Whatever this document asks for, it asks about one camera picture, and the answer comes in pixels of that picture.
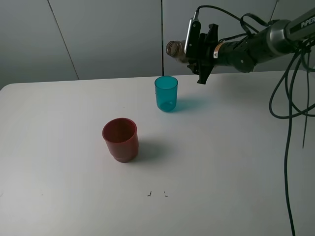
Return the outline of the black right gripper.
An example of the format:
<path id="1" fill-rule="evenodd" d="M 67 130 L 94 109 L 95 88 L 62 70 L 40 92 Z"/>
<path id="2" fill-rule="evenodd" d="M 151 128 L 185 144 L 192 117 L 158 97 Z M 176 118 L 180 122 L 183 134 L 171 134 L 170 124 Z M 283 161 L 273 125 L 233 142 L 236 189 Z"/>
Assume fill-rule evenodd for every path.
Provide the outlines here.
<path id="1" fill-rule="evenodd" d="M 251 40 L 219 42 L 217 24 L 209 24 L 207 34 L 202 33 L 198 42 L 198 59 L 190 59 L 187 68 L 198 75 L 198 84 L 205 85 L 215 66 L 230 66 L 239 72 L 253 71 Z"/>

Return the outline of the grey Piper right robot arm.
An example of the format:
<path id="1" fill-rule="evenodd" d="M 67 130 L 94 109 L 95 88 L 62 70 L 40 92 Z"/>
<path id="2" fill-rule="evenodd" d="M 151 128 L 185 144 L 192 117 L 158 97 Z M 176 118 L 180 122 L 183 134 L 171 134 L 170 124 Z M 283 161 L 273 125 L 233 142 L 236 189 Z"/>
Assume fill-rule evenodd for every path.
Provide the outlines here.
<path id="1" fill-rule="evenodd" d="M 230 66 L 239 72 L 249 73 L 257 64 L 302 51 L 310 46 L 315 38 L 314 9 L 293 21 L 265 22 L 254 14 L 244 14 L 244 17 L 249 17 L 264 26 L 264 30 L 258 31 L 245 22 L 244 17 L 239 18 L 218 8 L 219 11 L 239 21 L 244 31 L 239 41 L 237 36 L 219 40 L 219 26 L 216 24 L 209 25 L 208 33 L 200 32 L 199 11 L 209 7 L 209 5 L 201 5 L 196 9 L 194 17 L 189 21 L 184 46 L 185 56 L 189 60 L 188 67 L 199 76 L 199 84 L 206 84 L 215 66 Z"/>

